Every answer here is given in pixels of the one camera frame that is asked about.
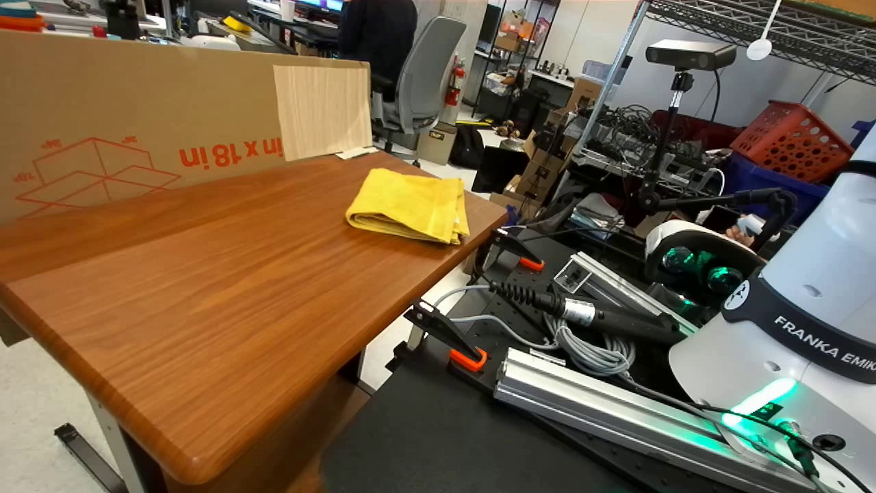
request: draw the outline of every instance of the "black jacket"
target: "black jacket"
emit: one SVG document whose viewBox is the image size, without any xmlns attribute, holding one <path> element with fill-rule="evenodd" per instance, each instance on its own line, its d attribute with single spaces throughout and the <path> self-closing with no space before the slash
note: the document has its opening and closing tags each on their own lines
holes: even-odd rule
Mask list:
<svg viewBox="0 0 876 493">
<path fill-rule="evenodd" d="M 375 82 L 393 85 L 414 44 L 414 0 L 348 0 L 340 21 L 345 58 L 366 59 Z"/>
</svg>

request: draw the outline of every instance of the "wooden tabletop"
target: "wooden tabletop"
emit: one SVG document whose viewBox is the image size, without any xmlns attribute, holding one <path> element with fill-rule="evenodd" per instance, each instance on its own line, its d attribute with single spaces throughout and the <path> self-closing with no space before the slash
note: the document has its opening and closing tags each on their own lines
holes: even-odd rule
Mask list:
<svg viewBox="0 0 876 493">
<path fill-rule="evenodd" d="M 504 218 L 434 245 L 345 224 L 386 152 L 0 226 L 0 300 L 186 481 L 221 474 Z"/>
</svg>

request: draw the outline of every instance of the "wall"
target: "wall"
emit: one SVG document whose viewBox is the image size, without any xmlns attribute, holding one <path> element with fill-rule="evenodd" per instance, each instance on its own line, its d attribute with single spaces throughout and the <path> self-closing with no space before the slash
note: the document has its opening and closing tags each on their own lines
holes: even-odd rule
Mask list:
<svg viewBox="0 0 876 493">
<path fill-rule="evenodd" d="M 545 59 L 579 74 L 585 59 L 611 62 L 638 0 L 561 0 Z"/>
<path fill-rule="evenodd" d="M 457 55 L 464 65 L 472 58 L 475 36 L 481 32 L 486 0 L 444 0 L 444 17 L 464 21 L 464 32 L 457 44 Z"/>
<path fill-rule="evenodd" d="M 414 6 L 415 6 L 415 36 L 419 36 L 419 29 L 422 29 L 430 19 L 437 17 L 440 2 L 437 2 L 437 0 L 414 0 Z"/>
</svg>

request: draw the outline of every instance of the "shelf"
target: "shelf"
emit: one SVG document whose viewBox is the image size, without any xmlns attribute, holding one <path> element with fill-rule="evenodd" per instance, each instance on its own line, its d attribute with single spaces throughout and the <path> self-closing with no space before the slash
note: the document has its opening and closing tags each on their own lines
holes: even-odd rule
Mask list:
<svg viewBox="0 0 876 493">
<path fill-rule="evenodd" d="M 493 9 L 500 9 L 500 19 L 505 17 L 505 2 L 508 0 L 500 0 L 500 2 L 490 2 Z M 516 50 L 515 51 L 505 51 L 500 50 L 504 44 L 496 40 L 496 32 L 497 32 L 497 25 L 496 25 L 496 32 L 493 32 L 493 44 L 481 40 L 475 47 L 475 58 L 483 62 L 481 74 L 479 74 L 479 85 L 475 85 L 475 96 L 472 96 L 472 113 L 481 113 L 481 115 L 496 115 L 496 119 L 504 119 L 508 113 L 511 113 L 511 104 L 515 98 L 519 96 L 519 85 L 508 88 L 508 92 L 493 92 L 486 88 L 486 76 L 490 74 L 519 74 L 523 78 L 535 67 L 535 62 L 541 59 L 541 50 L 548 44 L 548 36 L 549 36 L 549 26 L 552 26 L 552 17 L 554 17 L 554 9 L 557 9 L 557 0 L 523 0 L 519 9 L 515 11 L 523 11 L 523 19 L 531 21 L 534 26 L 538 21 L 548 21 L 548 29 L 541 36 L 534 36 L 531 40 L 516 40 Z"/>
<path fill-rule="evenodd" d="M 746 47 L 761 37 L 768 11 L 771 0 L 650 0 L 649 17 Z M 876 85 L 876 21 L 783 2 L 768 40 L 783 59 Z"/>
<path fill-rule="evenodd" d="M 575 82 L 561 78 L 561 76 L 549 76 L 549 74 L 541 74 L 541 70 L 531 70 L 531 76 L 538 76 L 538 78 L 545 78 L 545 82 L 549 82 L 549 85 L 561 85 L 561 88 L 567 88 L 567 91 L 575 88 Z"/>
</svg>

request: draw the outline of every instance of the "black cable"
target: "black cable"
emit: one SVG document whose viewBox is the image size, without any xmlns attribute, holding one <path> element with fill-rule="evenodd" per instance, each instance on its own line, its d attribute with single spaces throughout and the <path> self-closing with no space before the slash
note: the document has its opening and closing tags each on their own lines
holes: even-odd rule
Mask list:
<svg viewBox="0 0 876 493">
<path fill-rule="evenodd" d="M 557 229 L 534 229 L 534 235 L 527 239 L 519 239 L 519 243 L 527 243 L 527 241 L 538 241 L 538 239 L 554 239 L 554 235 L 567 235 L 567 233 L 575 233 L 575 226 L 557 226 Z"/>
<path fill-rule="evenodd" d="M 828 85 L 828 88 L 824 91 L 824 96 L 832 92 L 832 91 L 836 91 L 836 88 L 845 85 L 845 82 L 847 82 L 847 76 L 839 78 L 839 82 L 835 82 L 835 85 Z"/>
<path fill-rule="evenodd" d="M 776 423 L 763 421 L 763 419 L 757 419 L 757 417 L 735 414 L 735 410 L 730 410 L 730 408 L 716 408 L 716 406 L 697 406 L 697 408 L 712 410 L 712 414 L 738 417 L 738 419 L 745 419 L 745 421 L 756 421 L 756 423 L 768 426 L 768 429 L 775 429 L 775 433 L 780 433 L 780 436 L 786 436 L 786 439 L 793 439 L 793 440 L 798 440 L 802 447 L 806 447 L 813 454 L 817 454 L 824 463 L 828 463 L 828 465 L 835 465 L 839 474 L 845 474 L 845 480 L 854 481 L 862 493 L 871 493 L 871 486 L 867 486 L 862 480 L 856 480 L 842 463 L 836 463 L 835 456 L 824 454 L 817 447 L 806 443 L 802 436 L 787 433 L 786 426 L 776 426 Z"/>
<path fill-rule="evenodd" d="M 713 74 L 713 107 L 712 107 L 712 124 L 713 124 L 721 88 L 720 88 L 720 70 L 713 67 L 712 74 Z"/>
<path fill-rule="evenodd" d="M 481 280 L 486 285 L 496 285 L 496 280 L 486 277 L 486 267 L 481 270 Z M 493 295 L 497 295 L 508 308 L 515 308 L 527 325 L 534 325 L 535 332 L 541 332 L 545 337 L 552 337 L 545 324 L 538 324 L 538 318 L 534 318 L 523 303 L 516 303 L 515 297 L 504 295 L 500 289 L 490 289 Z"/>
<path fill-rule="evenodd" d="M 728 440 L 728 436 L 735 436 L 738 440 L 745 440 L 745 443 L 749 443 L 753 450 L 757 450 L 761 454 L 765 454 L 765 456 L 787 465 L 791 470 L 802 474 L 805 480 L 810 480 L 810 481 L 817 486 L 817 481 L 815 481 L 813 476 L 806 476 L 795 463 L 786 459 L 786 456 L 776 454 L 775 450 L 761 447 L 761 443 L 753 440 L 749 436 L 741 436 L 735 426 L 728 426 L 728 423 L 721 423 L 720 419 L 706 417 L 706 408 L 695 406 L 695 403 L 675 399 L 675 397 L 663 393 L 663 391 L 657 391 L 657 388 L 650 388 L 650 385 L 643 385 L 643 384 L 638 384 L 628 371 L 626 371 L 626 376 L 619 376 L 619 378 L 620 378 L 628 388 L 634 388 L 638 393 L 663 399 L 663 403 L 668 403 L 668 406 L 672 406 L 672 408 L 680 408 L 680 410 L 687 410 L 687 414 L 693 414 L 693 417 L 697 417 L 697 419 L 706 419 L 709 423 L 713 423 L 713 429 L 716 429 L 724 440 Z"/>
<path fill-rule="evenodd" d="M 806 102 L 806 96 L 815 91 L 815 85 L 824 78 L 827 70 L 821 70 L 813 85 L 805 91 L 805 96 L 798 102 Z"/>
</svg>

